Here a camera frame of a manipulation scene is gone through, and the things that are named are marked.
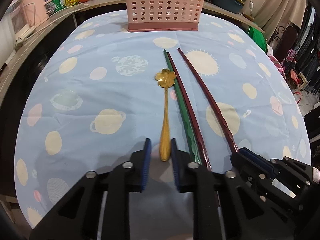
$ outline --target pink plastic basket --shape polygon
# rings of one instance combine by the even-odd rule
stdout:
[[[128,31],[197,31],[204,0],[127,0]]]

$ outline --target blue tablecloth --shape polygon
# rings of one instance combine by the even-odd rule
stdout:
[[[187,90],[213,171],[231,168],[231,152],[179,47],[218,102],[239,147],[266,159],[289,156],[310,164],[305,124],[289,87],[240,28],[206,14],[197,32],[128,33],[126,28],[126,11],[85,21],[32,89],[15,152],[17,197],[32,227],[87,171],[112,170],[150,138],[147,190],[130,194],[132,239],[191,239],[192,198],[175,190],[171,162],[158,155],[164,89],[154,77],[167,68],[163,49],[171,53]],[[169,95],[171,138],[188,150],[172,88]]]

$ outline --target red chopstick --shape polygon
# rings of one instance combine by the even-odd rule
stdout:
[[[221,111],[216,103],[216,101],[214,101],[212,95],[210,94],[208,88],[206,87],[206,85],[204,84],[203,80],[201,79],[201,77],[199,76],[198,72],[195,70],[195,68],[193,67],[193,65],[191,64],[191,62],[188,60],[188,58],[186,57],[186,55],[184,55],[184,53],[182,52],[182,50],[180,48],[178,48],[179,53],[181,54],[181,56],[183,57],[184,61],[187,63],[188,67],[190,68],[190,70],[192,71],[193,75],[195,76],[195,78],[197,79],[202,91],[204,92],[207,100],[209,101],[209,104],[212,108],[212,110],[214,111],[219,124],[223,130],[223,133],[227,139],[227,142],[229,144],[230,150],[232,153],[237,153],[239,151],[237,144],[235,143],[235,140],[233,139],[233,135],[231,133],[231,131],[228,128],[228,124],[226,122],[226,120],[224,119],[224,117],[221,114]]]
[[[168,54],[170,63],[172,65],[173,71],[176,73],[176,76],[177,76],[176,79],[177,79],[177,82],[178,82],[178,84],[180,86],[181,93],[183,95],[184,101],[186,103],[186,106],[187,106],[187,109],[188,109],[188,112],[189,112],[189,117],[191,119],[191,123],[192,123],[193,129],[194,129],[194,132],[195,132],[195,136],[196,136],[196,139],[198,141],[198,148],[199,148],[199,152],[200,152],[201,162],[202,162],[202,164],[204,166],[207,167],[207,169],[209,171],[212,171],[212,168],[211,168],[211,165],[210,165],[210,161],[209,161],[209,157],[208,157],[208,153],[207,153],[207,150],[206,150],[206,148],[204,146],[203,137],[202,137],[202,134],[201,134],[201,131],[200,131],[200,128],[199,128],[195,113],[193,112],[190,100],[188,98],[187,92],[186,92],[186,90],[185,90],[185,88],[183,86],[182,80],[181,80],[181,78],[179,76],[179,73],[177,71],[177,68],[176,68],[173,60],[172,60],[172,57],[171,57],[170,53],[167,52],[167,54]]]

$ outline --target gold spoon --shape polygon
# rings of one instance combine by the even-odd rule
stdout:
[[[169,69],[163,69],[161,73],[156,74],[158,85],[164,88],[164,118],[160,137],[160,158],[166,162],[170,158],[170,128],[168,117],[168,88],[174,85],[176,74]]]

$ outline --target curtain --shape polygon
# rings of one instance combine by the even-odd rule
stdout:
[[[248,15],[250,15],[250,1],[247,0],[243,8],[243,12]],[[290,23],[294,23],[301,27],[307,0],[252,0],[252,2],[254,4],[252,17],[265,31],[264,36],[269,40],[279,26],[286,28]]]

